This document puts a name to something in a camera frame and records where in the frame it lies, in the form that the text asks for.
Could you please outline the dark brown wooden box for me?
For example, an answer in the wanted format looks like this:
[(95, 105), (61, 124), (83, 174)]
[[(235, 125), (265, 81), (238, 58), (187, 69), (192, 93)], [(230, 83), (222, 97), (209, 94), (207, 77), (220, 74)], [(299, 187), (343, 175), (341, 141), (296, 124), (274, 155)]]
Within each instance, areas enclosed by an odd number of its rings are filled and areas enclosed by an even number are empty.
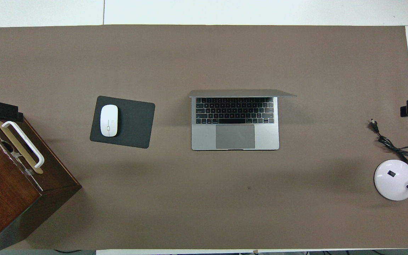
[(18, 157), (0, 129), (0, 250), (26, 239), (81, 189), (29, 121), (17, 124), (44, 156), (44, 173), (35, 173)]

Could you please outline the white desk lamp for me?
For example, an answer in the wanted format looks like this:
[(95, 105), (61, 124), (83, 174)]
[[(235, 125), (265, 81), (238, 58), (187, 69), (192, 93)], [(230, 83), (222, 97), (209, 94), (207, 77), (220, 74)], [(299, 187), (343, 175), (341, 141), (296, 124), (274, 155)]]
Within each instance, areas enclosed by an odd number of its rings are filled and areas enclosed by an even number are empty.
[(374, 173), (374, 184), (378, 192), (387, 199), (407, 199), (408, 165), (395, 159), (382, 162)]

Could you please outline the silver grey laptop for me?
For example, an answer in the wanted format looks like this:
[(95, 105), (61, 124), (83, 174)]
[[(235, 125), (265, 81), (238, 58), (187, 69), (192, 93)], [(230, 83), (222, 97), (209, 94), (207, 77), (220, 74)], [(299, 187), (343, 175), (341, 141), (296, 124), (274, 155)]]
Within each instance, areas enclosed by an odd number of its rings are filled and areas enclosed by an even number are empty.
[(195, 151), (277, 150), (278, 89), (193, 90), (191, 147)]

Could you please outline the brown table mat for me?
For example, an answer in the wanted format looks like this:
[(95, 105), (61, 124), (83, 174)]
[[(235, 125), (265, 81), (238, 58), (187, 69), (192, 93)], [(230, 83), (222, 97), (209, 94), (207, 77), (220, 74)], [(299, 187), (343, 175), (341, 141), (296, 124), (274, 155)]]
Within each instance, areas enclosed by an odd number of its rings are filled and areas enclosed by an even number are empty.
[[(280, 148), (193, 151), (195, 89), (278, 89)], [(90, 140), (98, 96), (155, 105), (149, 148)], [(398, 26), (0, 28), (0, 102), (81, 190), (13, 249), (408, 248), (408, 199), (376, 191), (408, 145)]]

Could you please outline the white computer mouse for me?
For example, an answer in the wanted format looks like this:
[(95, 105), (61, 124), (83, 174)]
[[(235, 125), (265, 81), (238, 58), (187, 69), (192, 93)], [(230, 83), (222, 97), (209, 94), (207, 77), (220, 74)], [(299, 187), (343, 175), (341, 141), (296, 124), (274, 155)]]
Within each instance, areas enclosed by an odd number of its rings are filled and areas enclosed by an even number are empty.
[(107, 104), (100, 111), (100, 132), (104, 137), (115, 137), (118, 134), (119, 110), (116, 105)]

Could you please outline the black mouse pad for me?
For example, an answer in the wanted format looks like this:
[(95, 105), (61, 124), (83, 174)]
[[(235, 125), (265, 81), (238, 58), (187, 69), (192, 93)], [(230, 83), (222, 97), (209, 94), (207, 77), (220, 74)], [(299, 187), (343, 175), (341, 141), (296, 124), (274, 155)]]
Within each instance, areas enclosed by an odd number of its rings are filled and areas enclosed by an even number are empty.
[[(104, 137), (100, 132), (100, 111), (104, 105), (118, 107), (118, 134)], [(92, 121), (90, 140), (128, 147), (149, 148), (155, 105), (153, 103), (98, 96)]]

